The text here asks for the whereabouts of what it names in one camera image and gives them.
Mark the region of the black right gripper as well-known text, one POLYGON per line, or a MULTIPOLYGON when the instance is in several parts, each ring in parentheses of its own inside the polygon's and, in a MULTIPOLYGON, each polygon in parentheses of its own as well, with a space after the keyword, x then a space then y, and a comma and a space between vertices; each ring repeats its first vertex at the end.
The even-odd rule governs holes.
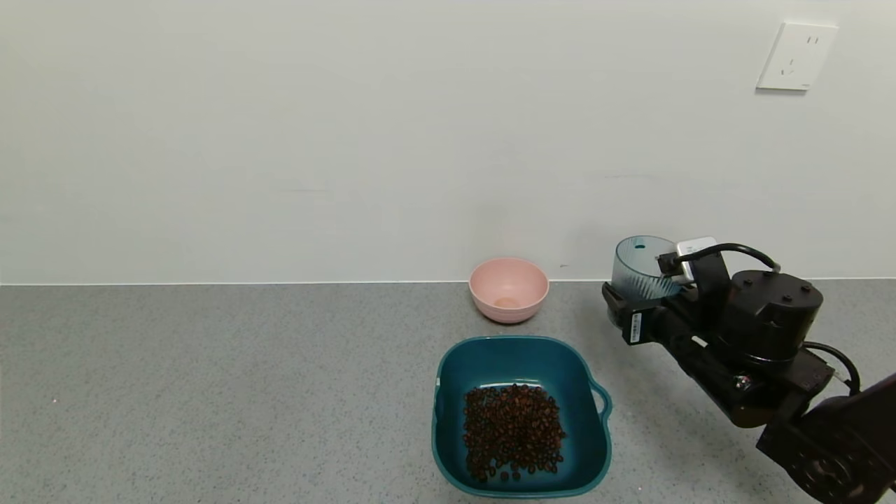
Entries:
POLYGON ((627 299, 610 281, 602 284, 601 294, 610 313, 622 313, 623 338, 630 347, 655 342, 672 356, 685 356, 697 347, 695 336, 706 338, 708 322, 696 300, 627 299))

